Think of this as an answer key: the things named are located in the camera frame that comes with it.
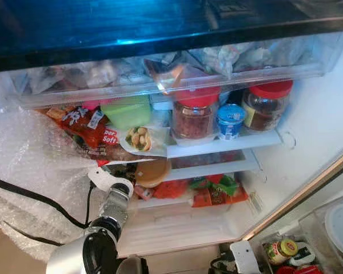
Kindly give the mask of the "fridge body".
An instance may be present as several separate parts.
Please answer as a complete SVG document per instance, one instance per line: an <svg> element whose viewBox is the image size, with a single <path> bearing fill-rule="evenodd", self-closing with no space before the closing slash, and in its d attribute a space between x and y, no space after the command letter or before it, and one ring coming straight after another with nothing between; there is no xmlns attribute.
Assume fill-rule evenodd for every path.
<svg viewBox="0 0 343 274"><path fill-rule="evenodd" d="M252 245L256 259L260 262L262 274L274 274L278 267L286 265L300 267L318 265L313 248L303 237L300 220L320 208L343 196L343 156L334 158L299 186L292 188L292 194L284 199L268 216L263 218L245 240ZM298 253L283 264L270 264L266 260L264 243L273 243L283 238L294 240Z"/></svg>

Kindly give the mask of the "red snack packet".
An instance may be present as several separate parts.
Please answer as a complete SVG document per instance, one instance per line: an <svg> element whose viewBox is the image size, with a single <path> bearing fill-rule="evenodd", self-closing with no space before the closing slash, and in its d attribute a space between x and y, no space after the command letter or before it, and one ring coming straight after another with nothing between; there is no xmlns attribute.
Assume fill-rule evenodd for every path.
<svg viewBox="0 0 343 274"><path fill-rule="evenodd" d="M157 199L176 199L181 198L188 190L188 180L164 181L154 188L153 198Z"/></svg>

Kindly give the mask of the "green plastic container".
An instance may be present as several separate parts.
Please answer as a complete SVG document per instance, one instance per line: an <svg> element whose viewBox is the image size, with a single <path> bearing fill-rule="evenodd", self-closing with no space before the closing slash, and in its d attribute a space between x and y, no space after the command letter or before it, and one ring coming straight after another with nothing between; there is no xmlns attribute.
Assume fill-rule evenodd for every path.
<svg viewBox="0 0 343 274"><path fill-rule="evenodd" d="M128 96L115 99L111 104L101 105L110 123L120 130L144 126L150 122L151 106L148 95Z"/></svg>

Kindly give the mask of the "red snack bag white script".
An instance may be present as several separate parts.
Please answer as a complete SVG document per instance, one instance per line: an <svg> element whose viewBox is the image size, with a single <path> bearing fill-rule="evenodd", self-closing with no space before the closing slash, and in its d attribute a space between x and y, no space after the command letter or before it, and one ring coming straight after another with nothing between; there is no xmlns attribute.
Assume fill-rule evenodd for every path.
<svg viewBox="0 0 343 274"><path fill-rule="evenodd" d="M83 157L95 161L117 161L113 144L103 140L109 118L101 110L65 106L44 108L39 112L50 117L62 130L69 133L78 146L78 153Z"/></svg>

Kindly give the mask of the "red-lid jar of chili flakes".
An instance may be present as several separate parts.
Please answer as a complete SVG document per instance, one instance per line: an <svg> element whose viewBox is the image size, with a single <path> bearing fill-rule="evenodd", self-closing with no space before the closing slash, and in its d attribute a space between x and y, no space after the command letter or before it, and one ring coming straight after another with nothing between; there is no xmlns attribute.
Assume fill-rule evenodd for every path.
<svg viewBox="0 0 343 274"><path fill-rule="evenodd" d="M215 136L220 93L220 86L174 92L171 130L176 140L211 139Z"/></svg>

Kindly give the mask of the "red green packet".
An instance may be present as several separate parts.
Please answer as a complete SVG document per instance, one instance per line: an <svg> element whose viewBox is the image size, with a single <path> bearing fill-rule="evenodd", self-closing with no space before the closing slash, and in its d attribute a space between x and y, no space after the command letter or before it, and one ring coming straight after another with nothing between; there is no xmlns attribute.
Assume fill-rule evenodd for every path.
<svg viewBox="0 0 343 274"><path fill-rule="evenodd" d="M192 208L206 208L219 204L242 203L248 194L232 175L218 174L192 178L190 190L194 191Z"/></svg>

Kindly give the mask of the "grey robot left leg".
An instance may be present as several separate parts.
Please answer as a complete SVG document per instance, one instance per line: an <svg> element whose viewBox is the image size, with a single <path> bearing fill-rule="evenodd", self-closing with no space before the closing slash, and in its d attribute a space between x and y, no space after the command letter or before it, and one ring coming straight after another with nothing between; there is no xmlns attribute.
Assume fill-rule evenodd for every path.
<svg viewBox="0 0 343 274"><path fill-rule="evenodd" d="M115 274L150 274L146 259L136 255L119 259L118 268Z"/></svg>

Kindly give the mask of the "bubble wrap sheet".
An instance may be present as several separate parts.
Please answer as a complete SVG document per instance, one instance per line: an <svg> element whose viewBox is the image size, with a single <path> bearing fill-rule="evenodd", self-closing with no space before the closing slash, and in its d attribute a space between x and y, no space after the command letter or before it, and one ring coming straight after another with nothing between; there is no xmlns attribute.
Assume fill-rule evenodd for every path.
<svg viewBox="0 0 343 274"><path fill-rule="evenodd" d="M58 243L82 234L97 217L105 193L90 189L87 171L97 164L78 156L69 136L34 110L0 112L0 180L57 202L52 206L0 188L0 229L34 259L48 261Z"/></svg>

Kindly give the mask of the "blue white yogurt cup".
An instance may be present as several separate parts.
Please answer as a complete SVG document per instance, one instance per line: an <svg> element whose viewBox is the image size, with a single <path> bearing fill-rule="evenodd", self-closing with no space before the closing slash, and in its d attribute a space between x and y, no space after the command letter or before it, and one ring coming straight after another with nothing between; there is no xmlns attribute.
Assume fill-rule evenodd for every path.
<svg viewBox="0 0 343 274"><path fill-rule="evenodd" d="M237 104L225 104L217 112L218 136L222 140L232 140L239 136L245 110Z"/></svg>

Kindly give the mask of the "clear container with white lid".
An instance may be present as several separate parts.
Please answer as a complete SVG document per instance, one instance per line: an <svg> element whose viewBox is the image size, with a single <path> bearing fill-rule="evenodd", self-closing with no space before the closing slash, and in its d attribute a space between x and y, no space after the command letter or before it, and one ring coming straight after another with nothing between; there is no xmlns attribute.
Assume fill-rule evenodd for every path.
<svg viewBox="0 0 343 274"><path fill-rule="evenodd" d="M343 196L300 220L303 237L325 274L343 274Z"/></svg>

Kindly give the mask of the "red-lid jar with dark contents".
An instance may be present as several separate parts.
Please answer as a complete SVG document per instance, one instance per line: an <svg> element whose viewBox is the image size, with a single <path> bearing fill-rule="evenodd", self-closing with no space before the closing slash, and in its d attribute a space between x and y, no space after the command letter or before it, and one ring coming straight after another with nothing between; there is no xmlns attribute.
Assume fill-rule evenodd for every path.
<svg viewBox="0 0 343 274"><path fill-rule="evenodd" d="M258 84L243 92L242 107L246 112L243 123L251 131L271 131L276 128L288 107L292 80Z"/></svg>

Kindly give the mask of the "clear bag of frozen food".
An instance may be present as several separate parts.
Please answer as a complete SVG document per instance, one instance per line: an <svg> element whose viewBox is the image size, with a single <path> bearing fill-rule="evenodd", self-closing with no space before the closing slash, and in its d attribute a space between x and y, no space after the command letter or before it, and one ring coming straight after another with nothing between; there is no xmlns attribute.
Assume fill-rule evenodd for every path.
<svg viewBox="0 0 343 274"><path fill-rule="evenodd" d="M306 45L299 42L247 42L207 47L198 50L197 57L206 70L230 76L239 71L296 65L305 52Z"/></svg>

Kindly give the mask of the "yellow-lid jar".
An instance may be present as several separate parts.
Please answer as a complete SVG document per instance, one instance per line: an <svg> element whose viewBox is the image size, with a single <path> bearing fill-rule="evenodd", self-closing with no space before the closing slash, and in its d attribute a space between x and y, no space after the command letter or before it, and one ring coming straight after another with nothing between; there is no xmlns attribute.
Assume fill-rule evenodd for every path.
<svg viewBox="0 0 343 274"><path fill-rule="evenodd" d="M298 245L292 239L283 238L273 243L264 243L263 249L268 263L281 265L298 252Z"/></svg>

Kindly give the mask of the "clear door bin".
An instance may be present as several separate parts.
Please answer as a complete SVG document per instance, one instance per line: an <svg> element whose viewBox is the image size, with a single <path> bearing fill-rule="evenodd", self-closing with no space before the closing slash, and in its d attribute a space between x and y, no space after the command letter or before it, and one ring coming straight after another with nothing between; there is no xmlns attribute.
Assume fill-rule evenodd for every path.
<svg viewBox="0 0 343 274"><path fill-rule="evenodd" d="M256 42L283 41L306 45L306 52L294 65L239 71L230 76L206 70L197 57L197 51L206 47L4 71L0 73L0 99L5 106L38 109L83 103L111 104L122 97L171 95L178 90L225 84L273 83L325 75L343 50L343 32Z"/></svg>

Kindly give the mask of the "red lid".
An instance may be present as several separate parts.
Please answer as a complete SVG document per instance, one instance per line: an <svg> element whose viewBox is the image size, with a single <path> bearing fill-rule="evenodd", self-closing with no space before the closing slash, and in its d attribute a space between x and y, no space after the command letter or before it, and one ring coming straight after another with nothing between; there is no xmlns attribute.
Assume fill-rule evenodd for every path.
<svg viewBox="0 0 343 274"><path fill-rule="evenodd" d="M300 267L289 265L278 267L274 274L324 274L324 272L317 264L304 264Z"/></svg>

